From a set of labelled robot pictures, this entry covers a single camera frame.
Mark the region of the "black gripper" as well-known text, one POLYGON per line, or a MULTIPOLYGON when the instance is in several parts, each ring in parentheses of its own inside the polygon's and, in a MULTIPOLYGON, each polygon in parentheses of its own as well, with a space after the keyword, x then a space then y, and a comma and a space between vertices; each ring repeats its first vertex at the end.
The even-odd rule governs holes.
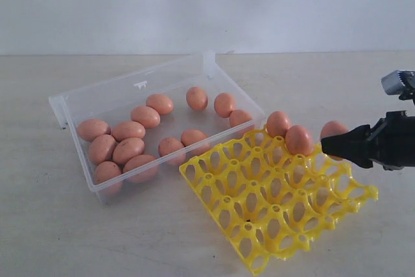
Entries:
POLYGON ((406 110, 387 112, 373 127, 361 125, 322 143, 322 152, 330 158, 363 169, 371 169, 373 162, 389 171, 414 167, 414 116, 406 110))

